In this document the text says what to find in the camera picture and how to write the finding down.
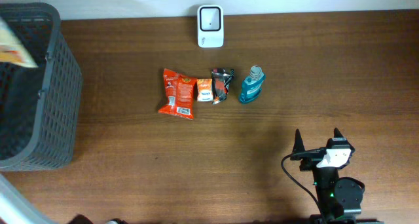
cable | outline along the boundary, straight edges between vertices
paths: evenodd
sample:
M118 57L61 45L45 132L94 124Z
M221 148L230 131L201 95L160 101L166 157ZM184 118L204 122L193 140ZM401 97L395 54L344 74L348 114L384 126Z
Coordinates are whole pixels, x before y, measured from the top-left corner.
M323 212L321 211L321 209L320 209L320 204L319 204L319 202L317 201L317 199L315 198L315 196L313 195L313 193L311 193L306 187L304 187L303 185L301 185L295 178L293 178L293 176L291 176L291 174L289 174L288 172L287 172L287 170L285 169L285 167L283 166L283 162L286 160L286 159L288 159L288 158L290 158L292 155L298 155L298 153L295 153L295 154L290 154L290 155L287 155L287 156L285 156L283 159L282 159L282 161L281 161L281 167L282 167L282 170L283 170L283 172L285 172L285 174L287 174L287 176L289 177L289 179L291 179L291 181L294 181L294 183L296 183L299 187L301 187L301 189L303 189L303 190L305 190L312 198L313 198L313 200L314 200L314 202L316 203L316 205L317 205L317 208L319 209L319 212L320 212L320 215L321 215L321 218L322 218L322 220L323 220L323 223L324 224L327 224L327 222L326 222L326 219L325 219L325 216L324 216L324 214L323 214Z

teal liquid bottle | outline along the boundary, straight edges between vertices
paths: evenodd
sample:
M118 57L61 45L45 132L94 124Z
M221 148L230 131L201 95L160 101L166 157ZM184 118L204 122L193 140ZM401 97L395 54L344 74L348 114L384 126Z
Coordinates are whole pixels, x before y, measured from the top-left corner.
M250 69L250 75L242 83L242 93L238 98L240 103L250 103L257 99L261 93L264 78L265 74L261 67L255 65Z

basket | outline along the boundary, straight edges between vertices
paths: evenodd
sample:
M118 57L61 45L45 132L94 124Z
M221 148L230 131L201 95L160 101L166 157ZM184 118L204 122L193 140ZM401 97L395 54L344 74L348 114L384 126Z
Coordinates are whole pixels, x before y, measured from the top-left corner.
M51 170L73 157L82 75L44 3L0 5L38 68L0 62L0 170Z

red package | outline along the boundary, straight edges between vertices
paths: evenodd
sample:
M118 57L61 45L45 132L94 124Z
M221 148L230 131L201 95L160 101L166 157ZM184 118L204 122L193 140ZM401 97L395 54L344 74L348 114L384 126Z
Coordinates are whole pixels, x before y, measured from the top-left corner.
M192 103L196 79L164 69L163 80L168 103L158 112L193 119Z

wooden tabletop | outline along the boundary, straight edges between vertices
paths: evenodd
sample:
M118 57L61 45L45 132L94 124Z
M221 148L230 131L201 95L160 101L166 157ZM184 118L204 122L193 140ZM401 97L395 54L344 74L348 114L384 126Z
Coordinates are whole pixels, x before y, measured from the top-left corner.
M62 22L84 76L73 162L4 173L51 219L243 223L318 214L280 167L299 128L307 149L338 127L356 152L340 176L366 184L361 218L419 219L419 11L225 17L222 48L199 48L195 18ZM238 101L253 65L255 102ZM193 121L158 114L164 68L209 78L234 68L227 101ZM285 166L314 192L310 172Z

